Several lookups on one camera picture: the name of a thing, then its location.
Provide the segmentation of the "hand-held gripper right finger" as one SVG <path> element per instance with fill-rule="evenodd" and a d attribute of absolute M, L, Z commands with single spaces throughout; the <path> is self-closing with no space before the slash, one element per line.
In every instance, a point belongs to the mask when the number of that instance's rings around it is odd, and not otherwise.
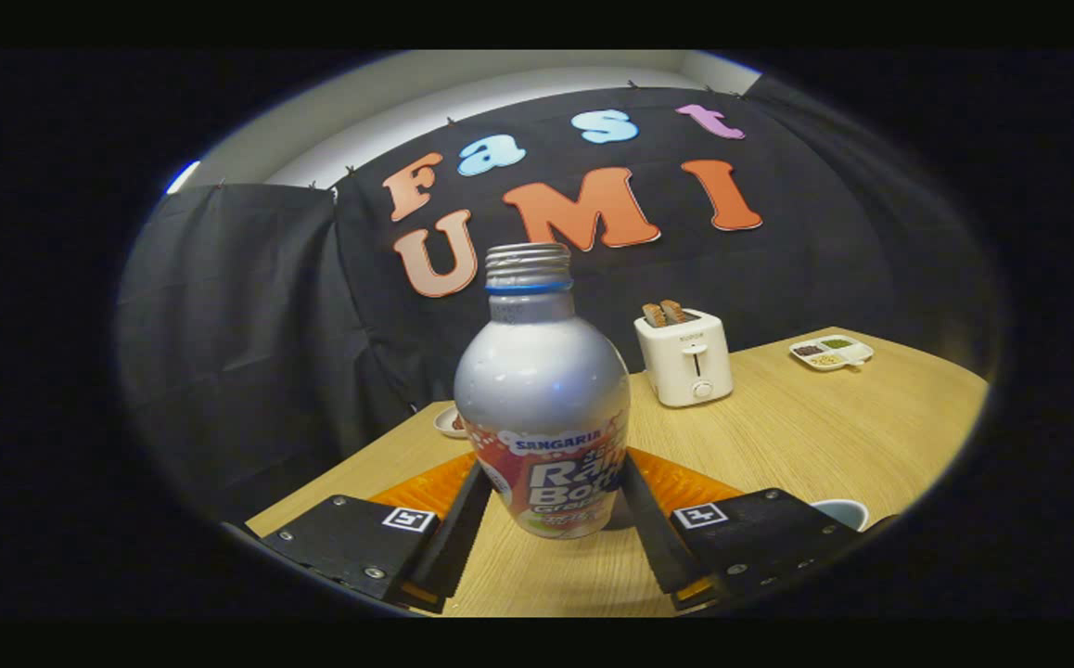
<path fill-rule="evenodd" d="M 845 557 L 866 533 L 782 489 L 741 492 L 637 448 L 623 497 L 661 592 L 674 610 L 732 610 Z"/>

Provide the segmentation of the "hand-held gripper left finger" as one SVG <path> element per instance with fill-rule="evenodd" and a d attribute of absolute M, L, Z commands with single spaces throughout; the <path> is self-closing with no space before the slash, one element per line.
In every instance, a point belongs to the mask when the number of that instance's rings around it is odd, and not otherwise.
<path fill-rule="evenodd" d="M 374 600 L 442 612 L 455 596 L 493 487 L 473 453 L 368 500 L 331 495 L 262 542 Z"/>

